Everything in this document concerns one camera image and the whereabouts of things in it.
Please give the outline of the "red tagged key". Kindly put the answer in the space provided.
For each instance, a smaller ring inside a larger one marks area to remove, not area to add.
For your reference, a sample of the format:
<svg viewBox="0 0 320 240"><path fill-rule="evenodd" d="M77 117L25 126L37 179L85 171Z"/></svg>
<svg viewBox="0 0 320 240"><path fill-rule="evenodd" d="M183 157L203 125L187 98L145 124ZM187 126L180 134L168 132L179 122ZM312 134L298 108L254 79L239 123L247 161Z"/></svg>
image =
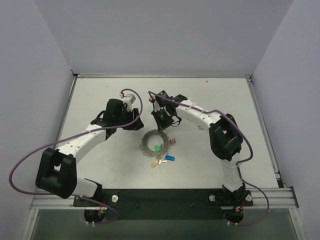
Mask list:
<svg viewBox="0 0 320 240"><path fill-rule="evenodd" d="M169 144L170 145L175 145L176 144L176 140L175 139L170 139L169 140Z"/></svg>

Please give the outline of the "metal disc keyring holder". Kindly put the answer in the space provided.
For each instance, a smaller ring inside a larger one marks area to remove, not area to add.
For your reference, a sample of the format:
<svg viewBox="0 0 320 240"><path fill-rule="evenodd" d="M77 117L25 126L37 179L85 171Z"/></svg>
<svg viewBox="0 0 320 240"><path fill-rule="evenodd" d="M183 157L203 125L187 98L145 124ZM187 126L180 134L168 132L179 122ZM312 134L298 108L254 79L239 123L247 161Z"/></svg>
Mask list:
<svg viewBox="0 0 320 240"><path fill-rule="evenodd" d="M139 148L142 154L149 158L160 158L169 154L171 145L166 133L160 133L157 129L146 132L141 138ZM156 152L155 146L160 146L161 151Z"/></svg>

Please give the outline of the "green tagged key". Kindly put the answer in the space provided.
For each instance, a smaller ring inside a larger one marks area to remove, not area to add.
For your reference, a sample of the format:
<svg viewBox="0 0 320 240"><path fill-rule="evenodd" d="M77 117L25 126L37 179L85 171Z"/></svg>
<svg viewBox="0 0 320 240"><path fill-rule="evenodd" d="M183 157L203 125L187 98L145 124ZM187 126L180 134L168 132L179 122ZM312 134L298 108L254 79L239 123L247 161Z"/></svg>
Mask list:
<svg viewBox="0 0 320 240"><path fill-rule="evenodd" d="M156 145L156 146L154 147L154 149L155 149L156 152L160 152L160 151L161 151L161 148L160 148L160 146L158 146L158 145Z"/></svg>

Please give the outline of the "yellow tagged key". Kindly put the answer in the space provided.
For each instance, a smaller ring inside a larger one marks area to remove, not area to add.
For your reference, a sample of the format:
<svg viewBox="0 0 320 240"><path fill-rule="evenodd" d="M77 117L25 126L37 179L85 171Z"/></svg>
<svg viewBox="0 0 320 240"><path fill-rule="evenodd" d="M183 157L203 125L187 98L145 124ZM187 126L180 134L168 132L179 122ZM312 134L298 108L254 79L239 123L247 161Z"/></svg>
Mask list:
<svg viewBox="0 0 320 240"><path fill-rule="evenodd" d="M151 167L154 169L157 166L163 165L164 163L167 163L168 161L165 159L156 159L152 164Z"/></svg>

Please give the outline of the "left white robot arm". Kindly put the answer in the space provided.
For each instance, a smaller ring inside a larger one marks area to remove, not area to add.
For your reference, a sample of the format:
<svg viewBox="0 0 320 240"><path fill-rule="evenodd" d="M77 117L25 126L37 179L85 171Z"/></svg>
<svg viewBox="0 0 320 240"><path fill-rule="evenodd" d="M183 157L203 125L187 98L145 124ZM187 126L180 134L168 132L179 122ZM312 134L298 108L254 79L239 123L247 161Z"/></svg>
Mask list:
<svg viewBox="0 0 320 240"><path fill-rule="evenodd" d="M100 204L103 199L102 185L87 178L79 178L77 164L118 128L138 131L144 127L139 109L133 107L135 100L133 94L122 99L110 99L105 110L90 122L82 136L56 149L47 148L41 156L35 185L62 199L82 196L92 206Z"/></svg>

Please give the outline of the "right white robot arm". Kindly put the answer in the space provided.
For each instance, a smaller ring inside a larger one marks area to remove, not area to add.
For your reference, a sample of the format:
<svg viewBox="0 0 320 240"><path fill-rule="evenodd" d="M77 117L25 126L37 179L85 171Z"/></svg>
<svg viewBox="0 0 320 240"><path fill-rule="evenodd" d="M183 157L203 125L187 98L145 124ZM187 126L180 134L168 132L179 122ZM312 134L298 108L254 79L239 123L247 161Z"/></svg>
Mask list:
<svg viewBox="0 0 320 240"><path fill-rule="evenodd" d="M174 124L180 124L182 120L208 132L210 149L221 160L222 187L237 205L242 206L247 194L238 162L244 136L239 132L234 117L219 111L205 110L181 94L173 97L164 91L158 94L150 93L149 101L153 106L151 115L159 132Z"/></svg>

